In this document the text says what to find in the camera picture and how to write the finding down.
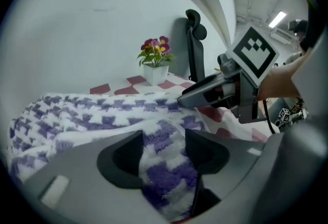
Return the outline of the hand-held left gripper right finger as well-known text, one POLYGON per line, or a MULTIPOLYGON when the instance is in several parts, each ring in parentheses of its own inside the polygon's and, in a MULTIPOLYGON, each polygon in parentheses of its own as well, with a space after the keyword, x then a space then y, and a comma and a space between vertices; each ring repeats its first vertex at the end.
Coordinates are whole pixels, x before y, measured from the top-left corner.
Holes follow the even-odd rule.
POLYGON ((271 218, 267 185, 278 135, 265 143, 186 130, 186 153, 197 171, 192 218, 271 218))

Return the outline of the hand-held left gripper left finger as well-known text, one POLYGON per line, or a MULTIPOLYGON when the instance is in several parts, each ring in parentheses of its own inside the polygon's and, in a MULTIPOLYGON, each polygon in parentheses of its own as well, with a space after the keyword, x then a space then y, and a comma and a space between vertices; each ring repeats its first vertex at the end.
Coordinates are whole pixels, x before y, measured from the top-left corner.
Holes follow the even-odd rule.
POLYGON ((50 223, 165 223, 142 194, 141 131, 83 144, 56 155, 24 183, 50 223))

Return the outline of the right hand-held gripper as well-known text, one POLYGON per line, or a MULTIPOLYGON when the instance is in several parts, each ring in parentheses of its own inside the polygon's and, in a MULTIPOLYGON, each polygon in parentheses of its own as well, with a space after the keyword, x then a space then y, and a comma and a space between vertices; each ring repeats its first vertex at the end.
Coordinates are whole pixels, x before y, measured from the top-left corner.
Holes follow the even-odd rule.
POLYGON ((273 68, 279 52, 252 25, 247 25, 226 53, 218 56, 221 73, 215 73, 188 87, 177 99, 185 108, 212 106, 228 108, 228 99, 222 83, 239 84, 237 101, 231 111, 242 124, 262 121, 258 118, 260 85, 273 68))

